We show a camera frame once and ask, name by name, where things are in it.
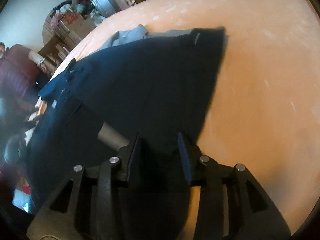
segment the pile of clothes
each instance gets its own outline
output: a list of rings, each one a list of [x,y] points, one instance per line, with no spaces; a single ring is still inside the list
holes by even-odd
[[[75,165],[101,165],[139,133],[148,145],[136,175],[143,185],[120,192],[127,237],[175,239],[189,205],[177,135],[183,131],[196,144],[225,41],[223,27],[148,33],[140,25],[73,60],[39,93],[48,108],[28,144],[26,161],[34,209]],[[119,145],[103,139],[106,126],[121,138]]]

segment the wall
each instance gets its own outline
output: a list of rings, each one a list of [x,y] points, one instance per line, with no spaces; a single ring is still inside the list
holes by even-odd
[[[7,47],[22,44],[39,51],[42,27],[53,7],[65,0],[9,0],[0,14],[0,41]]]

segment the maroon shirt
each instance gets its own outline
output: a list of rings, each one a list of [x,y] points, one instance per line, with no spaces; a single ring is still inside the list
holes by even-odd
[[[31,49],[21,44],[7,48],[0,59],[0,91],[23,98],[40,69],[28,59]]]

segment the gray cloth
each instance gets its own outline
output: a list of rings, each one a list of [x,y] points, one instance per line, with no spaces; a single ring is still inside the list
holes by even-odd
[[[132,41],[138,41],[142,39],[155,38],[155,37],[177,37],[184,34],[191,33],[190,30],[170,30],[165,33],[149,33],[148,30],[141,24],[129,31],[117,31],[113,34],[99,49],[95,52],[114,47],[121,44],[126,44]]]

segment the table surface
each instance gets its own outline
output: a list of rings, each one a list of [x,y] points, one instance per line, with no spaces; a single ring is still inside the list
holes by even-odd
[[[55,76],[138,24],[150,32],[225,26],[228,46],[198,145],[221,164],[245,164],[294,233],[320,196],[320,20],[309,1],[149,0],[107,18]]]

